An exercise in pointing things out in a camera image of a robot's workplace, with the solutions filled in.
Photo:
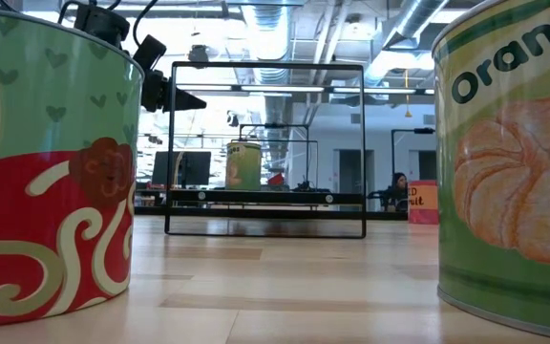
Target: computer monitor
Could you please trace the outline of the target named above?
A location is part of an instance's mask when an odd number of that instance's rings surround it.
[[[175,173],[175,163],[180,152],[173,152],[171,173]],[[211,152],[184,151],[178,168],[178,184],[209,185],[209,168],[211,166]],[[167,184],[167,152],[157,152],[154,156],[154,171],[152,184]]]

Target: can label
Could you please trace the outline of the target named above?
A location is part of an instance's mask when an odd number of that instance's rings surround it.
[[[261,160],[259,145],[229,144],[226,156],[226,189],[259,191]]]
[[[500,2],[434,57],[440,288],[550,328],[550,0]]]
[[[0,11],[0,324],[128,286],[141,83],[111,48]]]

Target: green heart pattern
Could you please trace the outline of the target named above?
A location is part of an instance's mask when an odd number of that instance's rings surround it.
[[[90,43],[88,46],[91,53],[93,53],[93,55],[98,59],[103,59],[110,51],[107,47],[103,47],[102,45],[96,43]]]
[[[118,99],[118,102],[120,103],[120,105],[124,106],[126,104],[126,100],[129,98],[129,96],[127,94],[117,92],[116,93],[116,98]]]
[[[96,105],[97,108],[103,109],[105,106],[105,102],[107,101],[107,97],[105,95],[101,95],[101,97],[97,98],[95,96],[91,96],[91,102]]]
[[[12,30],[18,26],[18,20],[13,18],[0,18],[0,33],[2,36],[7,36]]]
[[[137,141],[141,81],[128,55],[1,13],[0,159]]]
[[[46,113],[54,123],[58,123],[65,117],[65,114],[67,114],[67,109],[64,107],[47,106]]]
[[[67,62],[68,56],[66,54],[57,54],[52,49],[46,49],[46,58],[50,62],[51,67],[58,68]]]
[[[0,84],[7,86],[12,85],[18,78],[18,71],[11,70],[8,72],[5,72],[0,69]]]
[[[126,138],[126,142],[130,145],[135,145],[135,136],[136,136],[136,127],[134,124],[131,125],[124,125],[122,128],[124,131],[124,137]]]

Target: doorway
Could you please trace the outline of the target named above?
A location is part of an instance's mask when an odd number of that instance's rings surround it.
[[[436,180],[436,151],[419,151],[419,180]]]
[[[362,193],[362,157],[359,149],[337,149],[334,151],[334,176],[337,176],[335,192],[338,193]],[[367,167],[367,193],[374,189],[374,151],[367,150],[365,154]],[[360,211],[359,206],[341,205],[342,211]]]

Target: woman with dark hair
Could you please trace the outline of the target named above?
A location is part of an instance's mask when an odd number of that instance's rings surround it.
[[[391,178],[391,185],[386,190],[388,211],[407,211],[409,207],[408,195],[407,176],[400,172],[394,173]]]

